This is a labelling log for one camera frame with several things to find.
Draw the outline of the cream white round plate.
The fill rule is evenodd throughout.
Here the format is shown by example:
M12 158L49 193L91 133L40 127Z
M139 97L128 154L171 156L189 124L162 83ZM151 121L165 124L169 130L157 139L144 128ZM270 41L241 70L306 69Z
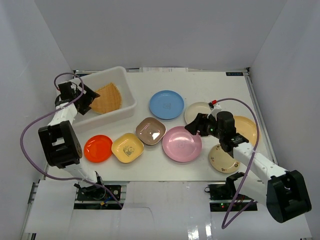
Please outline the cream white round plate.
M207 102L195 102L186 108L184 112L184 120L188 125L195 120L198 113L209 114L210 112L211 109Z

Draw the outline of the woven bamboo fan tray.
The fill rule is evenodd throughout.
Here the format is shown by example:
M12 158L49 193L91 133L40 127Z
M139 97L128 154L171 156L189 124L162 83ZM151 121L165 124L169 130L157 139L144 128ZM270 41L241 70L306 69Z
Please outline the woven bamboo fan tray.
M106 114L122 107L122 96L116 85L111 82L95 91L99 97L90 104L91 109L98 114Z

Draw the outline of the blue round plate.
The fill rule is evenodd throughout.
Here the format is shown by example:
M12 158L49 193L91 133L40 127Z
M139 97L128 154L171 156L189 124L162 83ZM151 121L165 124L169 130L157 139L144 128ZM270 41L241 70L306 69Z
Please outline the blue round plate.
M151 113L162 120L177 118L184 110L182 96L172 90L162 90L155 93L149 101Z

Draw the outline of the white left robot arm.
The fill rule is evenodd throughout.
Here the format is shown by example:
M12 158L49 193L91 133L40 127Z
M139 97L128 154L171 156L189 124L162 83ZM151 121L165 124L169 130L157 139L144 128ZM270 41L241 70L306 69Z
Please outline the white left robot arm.
M102 199L106 187L102 178L83 160L81 144L72 127L77 114L85 115L94 99L100 95L86 85L63 82L58 85L59 95L55 99L55 112L47 126L38 130L47 163L68 172L78 179L75 187L92 199Z

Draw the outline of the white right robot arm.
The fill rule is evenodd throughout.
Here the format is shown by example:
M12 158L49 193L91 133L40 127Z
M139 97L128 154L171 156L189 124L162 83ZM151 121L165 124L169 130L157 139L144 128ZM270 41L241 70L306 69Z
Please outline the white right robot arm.
M217 138L225 153L246 166L246 172L230 175L219 188L229 198L236 200L245 195L264 205L279 223L311 211L303 175L297 170L286 170L256 152L249 140L237 132L230 112L221 111L216 116L198 113L185 129L192 135Z

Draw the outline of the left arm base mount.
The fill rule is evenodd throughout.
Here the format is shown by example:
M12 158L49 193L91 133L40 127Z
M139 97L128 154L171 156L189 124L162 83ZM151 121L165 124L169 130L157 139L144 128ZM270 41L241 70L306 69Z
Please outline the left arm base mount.
M81 188L77 183L74 186L77 188L73 206L75 210L121 210L123 208L121 185L105 185L107 190L92 186L91 191Z

